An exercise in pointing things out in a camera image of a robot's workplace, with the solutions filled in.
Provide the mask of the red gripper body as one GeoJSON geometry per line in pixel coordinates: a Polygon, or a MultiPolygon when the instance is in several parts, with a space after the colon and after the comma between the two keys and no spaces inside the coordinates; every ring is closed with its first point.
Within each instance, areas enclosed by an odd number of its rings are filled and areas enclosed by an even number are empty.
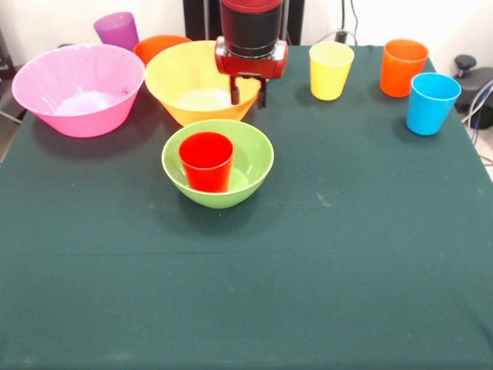
{"type": "Polygon", "coordinates": [[[261,58],[238,56],[226,48],[226,41],[219,36],[215,43],[215,61],[219,73],[229,76],[280,79],[287,65],[288,44],[278,39],[273,51],[261,58]]]}

